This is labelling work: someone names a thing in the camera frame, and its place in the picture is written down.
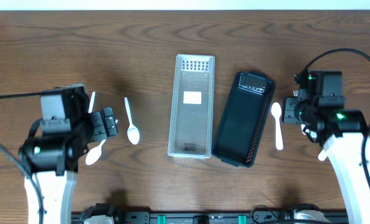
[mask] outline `white label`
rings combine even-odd
[[[184,91],[184,103],[202,104],[202,92]]]

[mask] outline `white wall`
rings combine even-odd
[[[370,0],[0,0],[0,10],[370,9]]]

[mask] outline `black plastic tray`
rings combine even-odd
[[[275,83],[259,72],[238,72],[214,139],[212,154],[233,166],[254,164]]]

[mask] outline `tabletop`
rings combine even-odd
[[[167,155],[177,54],[213,55],[214,133],[239,71],[275,80],[273,102],[291,96],[293,76],[317,55],[349,47],[370,55],[370,11],[66,11],[0,12],[0,95],[84,83],[95,109],[110,106],[119,135],[92,166],[79,160],[73,211],[109,202],[122,210],[249,211],[263,204],[344,208],[336,175],[297,125],[282,124],[275,149],[268,115],[254,166]],[[341,70],[347,108],[370,121],[370,64],[348,53],[312,68]],[[126,135],[128,97],[140,143]],[[17,154],[39,97],[0,100],[0,141]],[[24,178],[0,153],[0,223],[26,223]]]

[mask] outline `plastic spoon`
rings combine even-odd
[[[96,146],[96,147],[93,147],[87,154],[87,158],[85,158],[85,163],[86,165],[92,165],[94,164],[96,161],[99,160],[100,156],[102,155],[102,146],[103,144],[105,143],[106,139],[100,141],[99,145]]]
[[[130,123],[130,127],[128,127],[127,130],[128,140],[130,140],[132,144],[137,144],[140,141],[140,131],[133,124],[133,120],[131,118],[130,104],[128,103],[127,97],[124,97],[124,102],[125,109],[127,110],[128,122]]]
[[[274,102],[271,107],[271,114],[275,118],[275,145],[278,150],[283,149],[282,132],[280,130],[280,115],[282,115],[282,109],[278,102]]]

